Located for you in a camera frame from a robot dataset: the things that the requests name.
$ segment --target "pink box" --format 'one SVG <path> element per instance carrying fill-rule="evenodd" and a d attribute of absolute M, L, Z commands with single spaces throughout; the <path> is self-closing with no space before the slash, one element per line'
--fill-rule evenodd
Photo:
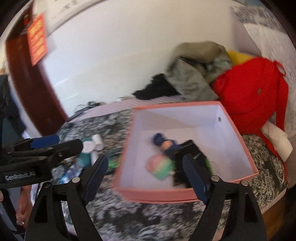
<path fill-rule="evenodd" d="M 259 171 L 240 133 L 218 101 L 149 105 L 134 108 L 133 122 L 113 181 L 128 201 L 196 202 L 192 188 L 173 186 L 172 176 L 158 180 L 146 170 L 147 160 L 160 154 L 151 138 L 162 132 L 181 144 L 192 139 L 224 181 L 250 181 Z"/>

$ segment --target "pink striped fabric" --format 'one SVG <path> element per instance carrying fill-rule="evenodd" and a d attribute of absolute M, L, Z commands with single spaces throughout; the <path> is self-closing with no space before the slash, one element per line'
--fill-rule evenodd
<path fill-rule="evenodd" d="M 87 110 L 84 112 L 83 115 L 75 118 L 70 122 L 80 121 L 86 118 L 91 118 L 96 116 L 107 115 L 114 112 L 131 109 L 137 106 L 182 102 L 182 99 L 183 97 L 181 95 L 178 95 L 178 96 L 171 96 L 171 97 L 163 96 L 163 97 L 159 97 L 151 100 L 129 99 L 129 100 L 123 100 L 119 102 L 112 102 L 109 104 L 105 104 L 105 105 Z"/>

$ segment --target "brown wooden door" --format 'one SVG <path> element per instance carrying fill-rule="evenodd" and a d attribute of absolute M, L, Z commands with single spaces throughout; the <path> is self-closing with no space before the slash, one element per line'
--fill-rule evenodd
<path fill-rule="evenodd" d="M 24 18 L 32 20 L 32 5 L 17 21 L 6 42 L 9 72 L 22 105 L 41 135 L 55 134 L 65 123 L 63 111 L 41 65 L 32 66 Z"/>

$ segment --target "screw head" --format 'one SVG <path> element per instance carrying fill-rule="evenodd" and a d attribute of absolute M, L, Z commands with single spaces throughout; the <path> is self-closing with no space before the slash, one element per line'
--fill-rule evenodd
<path fill-rule="evenodd" d="M 48 188 L 50 185 L 51 185 L 51 182 L 46 182 L 46 183 L 43 184 L 43 186 L 44 186 L 45 188 Z"/>
<path fill-rule="evenodd" d="M 242 185 L 245 186 L 245 187 L 247 187 L 249 185 L 249 183 L 246 180 L 242 180 Z"/>
<path fill-rule="evenodd" d="M 218 182 L 218 181 L 220 180 L 220 178 L 219 178 L 218 176 L 216 176 L 216 175 L 213 175 L 213 176 L 211 177 L 211 179 L 212 179 L 214 182 Z"/>
<path fill-rule="evenodd" d="M 79 182 L 80 181 L 80 178 L 79 177 L 74 177 L 73 179 L 72 179 L 72 182 L 74 182 L 74 183 L 77 183 L 77 182 Z"/>

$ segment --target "gray jacket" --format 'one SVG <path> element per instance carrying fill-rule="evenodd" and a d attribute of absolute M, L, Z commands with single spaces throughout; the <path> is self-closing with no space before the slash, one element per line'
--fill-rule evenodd
<path fill-rule="evenodd" d="M 174 50 L 165 78 L 190 101 L 217 100 L 210 84 L 231 68 L 223 46 L 210 41 L 183 43 Z"/>

